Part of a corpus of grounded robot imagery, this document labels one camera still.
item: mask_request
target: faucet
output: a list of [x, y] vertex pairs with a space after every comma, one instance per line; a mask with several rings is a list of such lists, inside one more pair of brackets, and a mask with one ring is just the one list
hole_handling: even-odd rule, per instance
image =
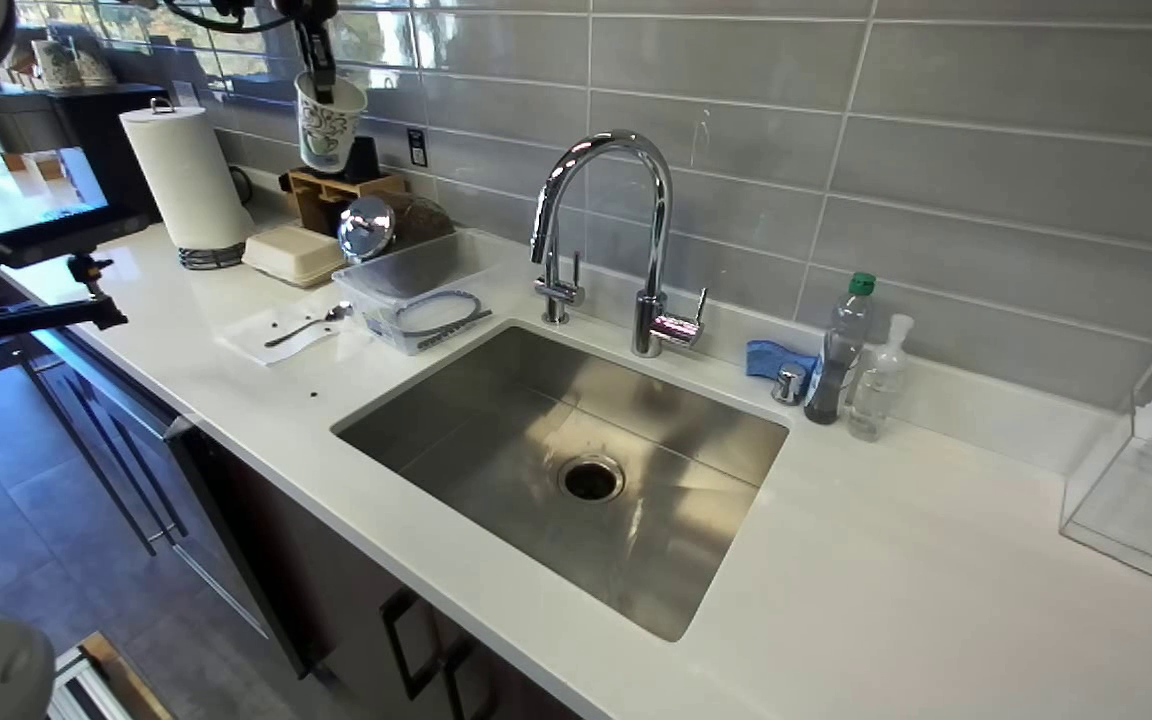
[[576, 173], [603, 154], [629, 154], [640, 164], [650, 164], [653, 193], [656, 193], [653, 198], [656, 239], [653, 239], [645, 288], [637, 291], [633, 348], [650, 357], [650, 354], [662, 354], [662, 341], [697, 344], [710, 291], [699, 291], [697, 315], [670, 315], [666, 288], [662, 288], [670, 205], [673, 205], [670, 159], [650, 137], [629, 134], [629, 127], [593, 134], [576, 142], [540, 186], [535, 211], [534, 211], [534, 264], [540, 264], [535, 291], [544, 298], [544, 320], [563, 324], [570, 303], [580, 302], [580, 258], [574, 258], [574, 279], [560, 279], [560, 205]]

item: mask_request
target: electrical outlet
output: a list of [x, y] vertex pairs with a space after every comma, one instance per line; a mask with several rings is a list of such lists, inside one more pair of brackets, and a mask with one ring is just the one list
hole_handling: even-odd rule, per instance
[[411, 168], [430, 168], [426, 127], [409, 127], [409, 159]]

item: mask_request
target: floor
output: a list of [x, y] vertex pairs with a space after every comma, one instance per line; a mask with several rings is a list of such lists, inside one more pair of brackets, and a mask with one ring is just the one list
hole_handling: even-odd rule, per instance
[[21, 367], [0, 373], [0, 613], [57, 648], [103, 634], [181, 720], [350, 716], [174, 553], [136, 546]]

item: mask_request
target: soap dispenser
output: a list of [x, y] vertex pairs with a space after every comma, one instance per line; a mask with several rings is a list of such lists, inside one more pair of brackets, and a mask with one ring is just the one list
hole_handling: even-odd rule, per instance
[[912, 333], [912, 315], [891, 315], [889, 344], [872, 357], [872, 365], [856, 376], [853, 397], [844, 402], [847, 431], [862, 441], [880, 441], [891, 407], [903, 389], [903, 341]]

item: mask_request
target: sink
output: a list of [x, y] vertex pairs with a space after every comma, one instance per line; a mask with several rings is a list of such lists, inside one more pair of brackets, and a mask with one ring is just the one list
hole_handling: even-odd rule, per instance
[[526, 327], [337, 435], [666, 640], [783, 445], [782, 424]]

